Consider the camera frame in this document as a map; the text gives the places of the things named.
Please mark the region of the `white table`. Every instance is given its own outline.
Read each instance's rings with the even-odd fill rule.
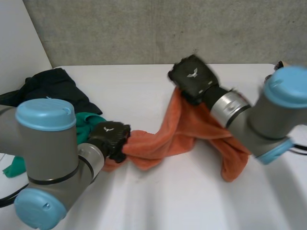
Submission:
[[[273,65],[211,65],[226,87],[252,102]],[[107,120],[158,131],[173,91],[172,65],[65,66]],[[307,144],[307,130],[291,134]],[[2,170],[12,157],[0,161]],[[268,166],[250,158],[232,183],[220,176],[220,154],[206,141],[142,172],[127,163],[102,172],[55,230],[300,230],[307,226],[307,157],[286,153]],[[0,197],[27,181],[0,176]],[[13,206],[0,209],[1,230],[29,230]]]

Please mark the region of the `white wall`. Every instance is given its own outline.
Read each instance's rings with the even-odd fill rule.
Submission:
[[[22,0],[0,0],[0,94],[51,64]]]

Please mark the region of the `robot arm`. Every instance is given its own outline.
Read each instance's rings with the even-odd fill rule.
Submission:
[[[34,229],[54,228],[104,166],[106,157],[125,160],[130,126],[99,123],[77,145],[73,106],[35,99],[17,108],[0,106],[0,152],[22,156],[29,185],[14,201],[17,216]]]
[[[288,133],[307,121],[307,70],[285,67],[265,83],[254,106],[236,91],[219,85],[217,77],[195,55],[175,64],[169,78],[191,104],[202,102],[263,164],[293,147]]]

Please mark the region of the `orange towel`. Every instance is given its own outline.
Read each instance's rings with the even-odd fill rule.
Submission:
[[[160,130],[156,134],[132,131],[123,152],[140,169],[148,170],[164,157],[190,151],[197,138],[209,140],[221,152],[224,180],[231,182],[240,175],[249,151],[210,116],[204,104],[189,104],[178,89],[174,90]],[[107,159],[103,170],[112,171],[121,164]]]

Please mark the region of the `black cable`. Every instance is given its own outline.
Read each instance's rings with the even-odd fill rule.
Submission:
[[[0,199],[0,208],[2,207],[6,207],[9,205],[12,205],[16,199],[16,197],[18,196],[18,194],[20,193],[20,191],[22,191],[23,189],[25,189],[29,184],[26,184],[25,186],[23,186],[22,188],[18,189],[16,192],[6,196],[5,198]]]
[[[8,200],[6,200],[6,201],[2,201],[2,202],[0,203],[0,208],[6,207],[6,206],[9,206],[9,205],[12,205],[12,204],[14,203],[16,197],[17,197],[17,196],[14,196],[13,198],[10,198],[10,199],[8,199]]]
[[[0,199],[0,203],[1,203],[2,201],[5,201],[5,200],[8,200],[8,199],[12,198],[13,196],[16,196],[17,194],[19,194],[19,192],[20,192],[21,190],[25,189],[28,185],[29,185],[29,184],[26,184],[24,187],[18,189],[16,192],[14,192],[14,193],[12,193],[12,194],[6,196],[5,198],[1,198],[1,199]]]
[[[294,144],[293,148],[307,151],[307,146]]]

